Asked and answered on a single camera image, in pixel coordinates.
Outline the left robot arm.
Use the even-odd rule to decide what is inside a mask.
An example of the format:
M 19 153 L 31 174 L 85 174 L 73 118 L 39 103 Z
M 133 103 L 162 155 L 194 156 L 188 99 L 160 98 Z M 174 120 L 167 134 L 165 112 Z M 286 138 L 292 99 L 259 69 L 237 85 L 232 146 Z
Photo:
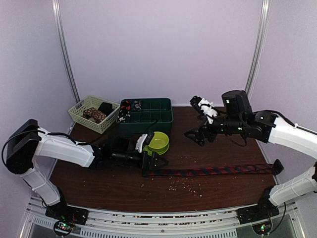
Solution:
M 100 144 L 80 142 L 63 132 L 49 132 L 37 120 L 26 121 L 1 149 L 3 165 L 19 175 L 36 192 L 60 220 L 71 216 L 71 209 L 61 190 L 40 171 L 35 156 L 70 162 L 83 168 L 102 170 L 113 165 L 132 166 L 144 172 L 155 171 L 169 164 L 157 152 L 148 154 L 144 147 L 154 140 L 147 131 L 137 140 L 119 131 L 111 131 Z

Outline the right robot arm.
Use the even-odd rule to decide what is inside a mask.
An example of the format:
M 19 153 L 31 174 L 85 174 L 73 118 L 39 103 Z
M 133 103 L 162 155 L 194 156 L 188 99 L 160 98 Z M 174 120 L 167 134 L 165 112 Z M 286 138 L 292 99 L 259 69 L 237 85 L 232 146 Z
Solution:
M 204 146 L 213 142 L 217 135 L 239 134 L 243 140 L 253 138 L 263 143 L 282 145 L 312 158 L 317 157 L 316 132 L 298 126 L 282 113 L 274 110 L 254 112 L 244 90 L 231 90 L 221 96 L 225 112 L 217 110 L 212 102 L 194 96 L 191 106 L 203 117 L 197 128 L 185 132 L 185 136 Z M 264 190 L 260 204 L 254 207 L 254 215 L 264 219 L 283 203 L 317 190 L 317 167 L 313 165 L 306 172 L 291 180 Z

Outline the red navy striped tie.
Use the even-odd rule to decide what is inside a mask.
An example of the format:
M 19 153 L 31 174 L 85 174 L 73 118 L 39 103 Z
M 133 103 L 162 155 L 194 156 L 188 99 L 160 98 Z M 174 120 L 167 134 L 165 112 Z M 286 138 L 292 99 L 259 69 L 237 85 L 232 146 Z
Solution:
M 236 174 L 272 174 L 278 175 L 284 170 L 279 159 L 273 164 L 233 165 L 192 169 L 159 169 L 143 171 L 143 177 L 198 177 Z

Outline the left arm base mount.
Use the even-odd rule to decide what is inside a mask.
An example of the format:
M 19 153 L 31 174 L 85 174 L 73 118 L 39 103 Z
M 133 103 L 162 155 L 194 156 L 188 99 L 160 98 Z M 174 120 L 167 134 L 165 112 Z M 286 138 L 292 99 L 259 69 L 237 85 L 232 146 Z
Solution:
M 47 206 L 45 215 L 55 218 L 62 222 L 76 225 L 85 225 L 88 218 L 88 210 L 68 206 L 67 204 L 58 203 L 53 206 Z

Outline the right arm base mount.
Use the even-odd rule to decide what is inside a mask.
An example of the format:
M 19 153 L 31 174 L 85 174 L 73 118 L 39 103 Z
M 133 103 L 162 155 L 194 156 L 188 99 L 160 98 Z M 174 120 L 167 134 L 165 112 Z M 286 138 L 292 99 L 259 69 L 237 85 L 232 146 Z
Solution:
M 277 206 L 269 201 L 269 193 L 272 188 L 273 186 L 270 186 L 263 191 L 256 205 L 240 208 L 236 211 L 240 224 L 252 223 L 279 215 Z

